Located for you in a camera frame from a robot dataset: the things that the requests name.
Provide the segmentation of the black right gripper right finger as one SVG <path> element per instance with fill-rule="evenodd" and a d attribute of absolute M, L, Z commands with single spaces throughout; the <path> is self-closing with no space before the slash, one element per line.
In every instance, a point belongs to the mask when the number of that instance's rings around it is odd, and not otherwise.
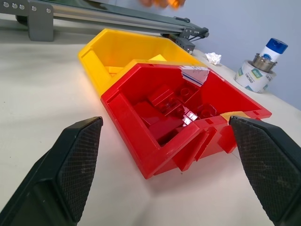
<path fill-rule="evenodd" d="M 229 121 L 249 183 L 274 226 L 301 226 L 301 147 L 280 127 Z"/>

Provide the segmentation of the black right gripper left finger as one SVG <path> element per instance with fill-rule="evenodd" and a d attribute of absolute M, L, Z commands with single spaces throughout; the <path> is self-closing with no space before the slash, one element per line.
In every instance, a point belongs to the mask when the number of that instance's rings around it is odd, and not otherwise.
<path fill-rule="evenodd" d="M 94 179 L 102 117 L 66 127 L 0 212 L 0 226 L 77 226 Z"/>

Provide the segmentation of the grey conveyor belt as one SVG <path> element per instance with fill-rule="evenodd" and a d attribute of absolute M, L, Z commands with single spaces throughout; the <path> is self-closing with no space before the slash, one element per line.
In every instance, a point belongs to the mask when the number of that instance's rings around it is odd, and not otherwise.
<path fill-rule="evenodd" d="M 207 28 L 191 23 L 188 18 L 161 16 L 91 0 L 39 1 L 53 6 L 54 19 L 115 29 L 159 33 L 190 54 L 195 48 L 193 41 L 209 35 Z M 27 24 L 28 0 L 0 0 L 0 13 L 15 15 L 17 21 Z"/>

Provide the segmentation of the red plastic storage bin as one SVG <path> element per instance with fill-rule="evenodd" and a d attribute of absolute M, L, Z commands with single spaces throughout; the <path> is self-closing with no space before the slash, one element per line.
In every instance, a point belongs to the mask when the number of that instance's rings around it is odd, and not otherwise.
<path fill-rule="evenodd" d="M 215 153 L 231 153 L 236 148 L 233 130 L 220 114 L 242 111 L 257 120 L 271 116 L 266 108 L 209 70 L 205 83 L 186 103 L 176 95 L 177 89 L 187 81 L 176 65 L 136 64 L 101 96 L 101 102 L 146 179 L 175 168 L 186 171 L 194 161 Z M 173 116 L 183 121 L 182 127 L 176 129 L 178 133 L 164 146 L 158 144 L 134 109 L 139 102 L 150 103 L 147 96 L 161 85 L 171 88 L 174 95 L 153 107 L 164 119 Z M 199 118 L 197 108 L 203 104 L 212 105 L 217 116 Z"/>

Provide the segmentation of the red round-stud building block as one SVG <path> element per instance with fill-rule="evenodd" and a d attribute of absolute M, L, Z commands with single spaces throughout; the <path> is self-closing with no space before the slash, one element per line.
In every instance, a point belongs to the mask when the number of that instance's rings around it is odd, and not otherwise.
<path fill-rule="evenodd" d="M 201 119 L 217 116 L 217 110 L 210 104 L 203 104 L 197 108 L 197 115 Z"/>

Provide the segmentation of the white printed tape roll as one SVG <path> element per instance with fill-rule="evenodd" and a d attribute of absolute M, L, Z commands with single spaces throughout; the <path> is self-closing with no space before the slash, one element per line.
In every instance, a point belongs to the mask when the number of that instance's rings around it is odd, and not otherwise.
<path fill-rule="evenodd" d="M 275 77 L 276 74 L 273 71 L 269 73 L 261 71 L 252 65 L 252 61 L 245 60 L 235 74 L 234 80 L 249 91 L 264 93 Z"/>

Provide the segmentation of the red flat building block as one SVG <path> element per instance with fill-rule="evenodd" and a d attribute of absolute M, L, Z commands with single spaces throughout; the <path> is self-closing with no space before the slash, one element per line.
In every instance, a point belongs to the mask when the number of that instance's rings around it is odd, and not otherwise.
<path fill-rule="evenodd" d="M 147 127 L 164 119 L 164 115 L 147 101 L 137 103 L 134 109 Z"/>

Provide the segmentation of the red sloped building block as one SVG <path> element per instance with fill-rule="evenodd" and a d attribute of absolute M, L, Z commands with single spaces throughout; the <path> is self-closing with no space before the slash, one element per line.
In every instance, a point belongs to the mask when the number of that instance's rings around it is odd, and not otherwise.
<path fill-rule="evenodd" d="M 183 121 L 177 117 L 167 116 L 149 127 L 150 133 L 160 146 L 168 143 L 178 132 L 177 128 L 182 127 Z"/>

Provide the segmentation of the yellow flat building block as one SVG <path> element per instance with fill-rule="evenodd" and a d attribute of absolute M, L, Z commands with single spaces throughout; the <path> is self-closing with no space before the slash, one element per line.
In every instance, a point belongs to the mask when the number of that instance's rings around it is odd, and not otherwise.
<path fill-rule="evenodd" d="M 108 71 L 109 74 L 118 74 L 123 67 L 115 67 L 115 66 L 106 66 L 105 69 Z"/>

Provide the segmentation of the red studded building block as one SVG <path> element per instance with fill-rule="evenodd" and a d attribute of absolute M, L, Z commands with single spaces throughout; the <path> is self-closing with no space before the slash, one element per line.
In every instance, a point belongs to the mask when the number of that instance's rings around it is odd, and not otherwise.
<path fill-rule="evenodd" d="M 186 103 L 198 90 L 199 87 L 197 85 L 189 81 L 184 81 L 184 83 L 177 89 L 176 95 L 181 102 Z"/>
<path fill-rule="evenodd" d="M 169 88 L 167 85 L 161 85 L 156 90 L 152 91 L 147 99 L 153 106 L 158 106 L 162 102 L 164 102 L 167 98 L 174 95 L 174 91 Z"/>

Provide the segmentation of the white bottle blue cap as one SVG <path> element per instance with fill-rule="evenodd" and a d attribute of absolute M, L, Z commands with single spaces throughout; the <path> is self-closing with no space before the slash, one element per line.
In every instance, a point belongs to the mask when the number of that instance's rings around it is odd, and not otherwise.
<path fill-rule="evenodd" d="M 286 51 L 288 45 L 278 39 L 271 38 L 259 54 L 263 59 L 276 62 L 278 58 Z"/>

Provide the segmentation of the white blue-lined label sticker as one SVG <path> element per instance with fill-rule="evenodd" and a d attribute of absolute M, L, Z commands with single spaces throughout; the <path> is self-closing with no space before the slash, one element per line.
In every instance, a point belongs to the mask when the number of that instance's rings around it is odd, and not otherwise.
<path fill-rule="evenodd" d="M 198 87 L 201 87 L 209 75 L 210 70 L 201 66 L 180 66 L 183 78 Z"/>

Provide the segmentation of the crumpled white paper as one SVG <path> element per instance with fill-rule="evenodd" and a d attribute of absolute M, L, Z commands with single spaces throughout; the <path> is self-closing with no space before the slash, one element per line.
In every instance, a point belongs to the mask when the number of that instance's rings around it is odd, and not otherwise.
<path fill-rule="evenodd" d="M 215 52 L 206 53 L 205 56 L 206 56 L 208 62 L 213 64 L 213 65 L 218 65 L 221 61 L 221 58 L 222 58 L 221 55 L 216 54 Z"/>

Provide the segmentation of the yellow plastic storage bin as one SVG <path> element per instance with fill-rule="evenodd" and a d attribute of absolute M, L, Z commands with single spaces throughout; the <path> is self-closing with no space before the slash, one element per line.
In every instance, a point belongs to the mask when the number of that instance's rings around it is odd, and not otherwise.
<path fill-rule="evenodd" d="M 158 54 L 166 62 L 149 60 Z M 99 97 L 137 63 L 204 66 L 169 39 L 112 29 L 102 30 L 78 53 L 78 57 Z M 111 75 L 106 66 L 123 69 Z"/>

